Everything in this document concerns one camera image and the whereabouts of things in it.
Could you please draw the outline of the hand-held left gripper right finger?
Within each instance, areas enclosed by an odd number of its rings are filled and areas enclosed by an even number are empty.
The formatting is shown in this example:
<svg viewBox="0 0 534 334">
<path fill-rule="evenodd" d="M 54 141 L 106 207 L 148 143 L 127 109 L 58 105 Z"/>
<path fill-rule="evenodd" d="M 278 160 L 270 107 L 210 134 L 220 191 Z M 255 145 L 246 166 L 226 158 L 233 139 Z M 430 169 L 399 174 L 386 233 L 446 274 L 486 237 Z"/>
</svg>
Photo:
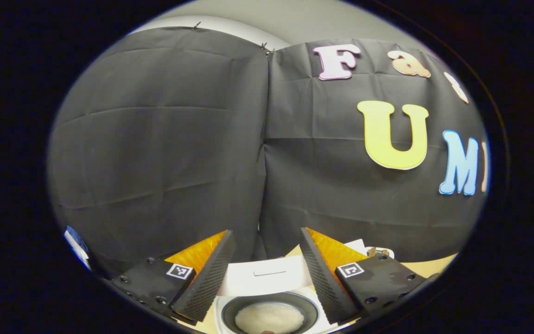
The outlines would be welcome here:
<svg viewBox="0 0 534 334">
<path fill-rule="evenodd" d="M 387 250 L 362 254 L 310 228 L 300 233 L 299 248 L 331 324 L 380 317 L 430 283 Z"/>
</svg>

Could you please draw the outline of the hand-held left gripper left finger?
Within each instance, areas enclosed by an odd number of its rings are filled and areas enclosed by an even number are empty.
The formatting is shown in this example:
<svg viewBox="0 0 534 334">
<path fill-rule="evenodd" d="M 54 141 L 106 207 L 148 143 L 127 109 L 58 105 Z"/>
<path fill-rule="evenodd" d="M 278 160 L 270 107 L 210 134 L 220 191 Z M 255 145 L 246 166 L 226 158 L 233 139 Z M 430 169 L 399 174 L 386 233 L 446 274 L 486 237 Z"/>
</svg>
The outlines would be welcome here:
<svg viewBox="0 0 534 334">
<path fill-rule="evenodd" d="M 205 319 L 234 252 L 233 232 L 222 231 L 170 257 L 149 257 L 112 283 L 155 313 L 196 325 Z"/>
</svg>

